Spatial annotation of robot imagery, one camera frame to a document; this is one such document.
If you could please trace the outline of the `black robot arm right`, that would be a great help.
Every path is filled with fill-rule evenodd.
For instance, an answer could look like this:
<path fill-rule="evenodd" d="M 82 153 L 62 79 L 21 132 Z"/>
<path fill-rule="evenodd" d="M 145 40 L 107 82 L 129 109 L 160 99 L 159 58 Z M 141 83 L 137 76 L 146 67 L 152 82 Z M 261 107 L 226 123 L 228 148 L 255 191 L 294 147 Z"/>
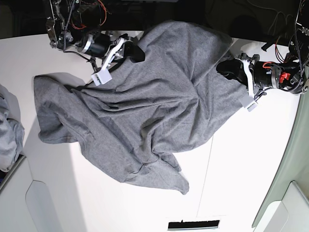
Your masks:
<path fill-rule="evenodd" d="M 46 30 L 50 46 L 64 53 L 75 53 L 88 62 L 105 60 L 121 39 L 123 44 L 113 54 L 114 62 L 130 58 L 143 62 L 145 53 L 128 34 L 112 38 L 102 33 L 107 21 L 107 9 L 100 0 L 45 0 Z"/>

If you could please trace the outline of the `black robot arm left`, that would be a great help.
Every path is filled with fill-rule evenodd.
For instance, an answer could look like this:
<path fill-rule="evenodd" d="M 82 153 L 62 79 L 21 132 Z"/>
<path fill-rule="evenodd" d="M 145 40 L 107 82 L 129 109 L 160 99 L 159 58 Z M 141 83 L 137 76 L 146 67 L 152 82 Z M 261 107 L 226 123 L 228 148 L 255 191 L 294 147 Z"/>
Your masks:
<path fill-rule="evenodd" d="M 309 90 L 309 2 L 301 0 L 293 22 L 293 35 L 289 41 L 289 52 L 282 56 L 277 47 L 279 33 L 273 41 L 262 46 L 266 51 L 275 45 L 278 62 L 260 61 L 258 54 L 252 57 L 241 53 L 234 59 L 219 63 L 218 73 L 228 80 L 236 80 L 245 85 L 248 95 L 255 100 L 265 95 L 269 89 L 278 89 L 295 95 Z"/>

